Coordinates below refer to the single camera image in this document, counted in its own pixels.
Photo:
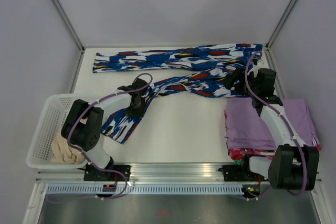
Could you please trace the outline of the blue patterned trousers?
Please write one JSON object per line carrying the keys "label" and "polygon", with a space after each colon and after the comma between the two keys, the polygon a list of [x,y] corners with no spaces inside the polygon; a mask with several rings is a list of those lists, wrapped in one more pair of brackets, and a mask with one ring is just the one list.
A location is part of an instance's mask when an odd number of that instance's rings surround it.
{"label": "blue patterned trousers", "polygon": [[189,70],[190,74],[157,81],[147,91],[145,110],[155,98],[187,91],[204,98],[245,97],[226,89],[223,79],[236,68],[251,69],[256,60],[248,59],[261,51],[261,44],[205,45],[182,49],[121,51],[115,55],[96,53],[92,71],[123,72],[139,70]]}

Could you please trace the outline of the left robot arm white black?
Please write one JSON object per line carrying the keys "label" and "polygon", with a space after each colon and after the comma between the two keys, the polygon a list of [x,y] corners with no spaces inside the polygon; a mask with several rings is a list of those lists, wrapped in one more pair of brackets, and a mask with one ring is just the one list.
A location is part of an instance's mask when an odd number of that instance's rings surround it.
{"label": "left robot arm white black", "polygon": [[96,175],[102,180],[110,180],[114,175],[113,159],[100,143],[103,124],[110,115],[120,110],[125,110],[131,118],[143,117],[149,87],[150,83],[136,78],[131,85],[121,86],[114,93],[91,103],[82,99],[73,102],[61,136],[96,168]]}

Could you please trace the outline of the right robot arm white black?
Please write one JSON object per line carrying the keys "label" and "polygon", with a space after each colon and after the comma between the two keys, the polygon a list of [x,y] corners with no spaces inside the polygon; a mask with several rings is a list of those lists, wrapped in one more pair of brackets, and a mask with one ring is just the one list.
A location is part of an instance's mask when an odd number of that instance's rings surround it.
{"label": "right robot arm white black", "polygon": [[314,125],[304,100],[275,95],[275,78],[271,69],[246,74],[238,68],[224,79],[239,93],[224,115],[229,155],[241,161],[223,166],[224,178],[264,176],[274,189],[311,191],[320,157]]}

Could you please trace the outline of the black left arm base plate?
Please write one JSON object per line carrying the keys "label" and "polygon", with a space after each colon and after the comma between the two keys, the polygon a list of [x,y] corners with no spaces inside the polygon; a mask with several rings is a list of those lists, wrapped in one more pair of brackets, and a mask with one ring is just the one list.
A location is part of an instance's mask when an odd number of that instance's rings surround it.
{"label": "black left arm base plate", "polygon": [[[130,165],[114,165],[113,170],[116,170],[122,173],[127,180],[131,175],[131,166]],[[94,168],[91,165],[86,165],[85,173],[83,177],[84,181],[88,182],[123,182],[125,179],[119,173],[114,172],[103,172]]]}

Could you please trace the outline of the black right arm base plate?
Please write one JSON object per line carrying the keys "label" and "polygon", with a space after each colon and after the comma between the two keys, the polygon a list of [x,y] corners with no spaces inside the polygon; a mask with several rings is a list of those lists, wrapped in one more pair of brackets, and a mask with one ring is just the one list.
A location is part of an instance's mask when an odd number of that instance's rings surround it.
{"label": "black right arm base plate", "polygon": [[218,169],[222,173],[225,182],[267,182],[268,179],[262,175],[251,172],[241,165],[223,165]]}

